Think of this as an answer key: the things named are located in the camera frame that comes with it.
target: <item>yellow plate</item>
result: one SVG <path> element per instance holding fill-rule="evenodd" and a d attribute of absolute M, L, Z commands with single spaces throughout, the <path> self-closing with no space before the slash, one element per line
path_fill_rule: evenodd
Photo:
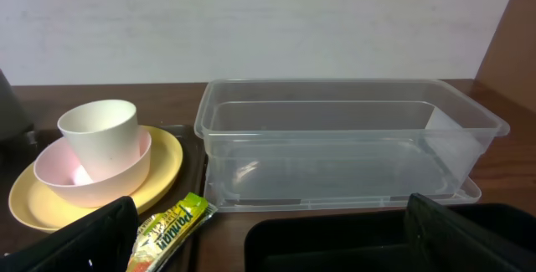
<path fill-rule="evenodd" d="M 145 126 L 152 138 L 151 169 L 131 197 L 139 213 L 160 200 L 178 175 L 183 162 L 181 144 L 170 133 Z M 79 208 L 58 197 L 34 175 L 33 163 L 18 176 L 9 193 L 9 210 L 31 228 L 53 233 L 97 208 Z"/>

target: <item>snack packet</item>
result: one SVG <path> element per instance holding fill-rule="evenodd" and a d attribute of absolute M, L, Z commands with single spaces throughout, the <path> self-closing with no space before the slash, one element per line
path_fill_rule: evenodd
<path fill-rule="evenodd" d="M 189 193 L 165 213 L 152 215 L 137 230 L 126 271 L 156 271 L 216 210 L 205 198 Z"/>

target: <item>dark wooden table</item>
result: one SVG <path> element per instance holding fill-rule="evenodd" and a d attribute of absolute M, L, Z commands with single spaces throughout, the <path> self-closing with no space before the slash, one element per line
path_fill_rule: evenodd
<path fill-rule="evenodd" d="M 536 215 L 536 115 L 472 80 L 447 80 L 510 124 L 481 157 L 471 178 L 482 190 L 483 203 L 506 203 Z M 119 98 L 133 102 L 145 125 L 193 124 L 205 84 L 86 85 L 16 87 L 38 128 L 53 128 L 61 114 L 91 100 Z M 280 213 L 217 213 L 196 236 L 197 271 L 244 270 L 243 243 L 256 223 L 358 210 Z"/>

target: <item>transparent bin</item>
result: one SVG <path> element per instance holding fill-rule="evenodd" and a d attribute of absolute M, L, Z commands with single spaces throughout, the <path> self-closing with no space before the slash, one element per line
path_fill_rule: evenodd
<path fill-rule="evenodd" d="M 475 202 L 462 185 L 509 125 L 439 80 L 218 80 L 195 131 L 210 201 L 259 211 Z"/>

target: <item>black drying tray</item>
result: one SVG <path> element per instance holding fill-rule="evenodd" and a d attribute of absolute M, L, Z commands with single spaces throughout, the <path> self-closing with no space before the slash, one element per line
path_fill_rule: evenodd
<path fill-rule="evenodd" d="M 480 227 L 536 252 L 535 218 L 501 204 L 450 207 Z M 245 239 L 247 272 L 416 271 L 405 210 L 258 223 Z"/>
<path fill-rule="evenodd" d="M 172 133 L 183 148 L 183 164 L 169 192 L 154 206 L 140 216 L 140 221 L 154 213 L 162 213 L 184 198 L 188 192 L 201 193 L 201 182 L 204 174 L 205 152 L 203 140 L 193 133 L 191 126 L 160 126 L 161 129 Z M 18 175 L 31 163 L 40 151 L 48 144 L 61 137 L 57 130 L 36 131 L 27 135 L 28 139 L 21 139 L 9 146 L 0 147 L 4 160 L 0 163 L 0 256 L 5 253 L 14 253 L 38 242 L 47 234 L 31 229 L 19 223 L 9 212 L 8 195 L 11 186 Z M 162 271 L 190 270 L 192 263 L 192 244 L 189 239 L 183 247 L 176 252 L 165 264 Z"/>

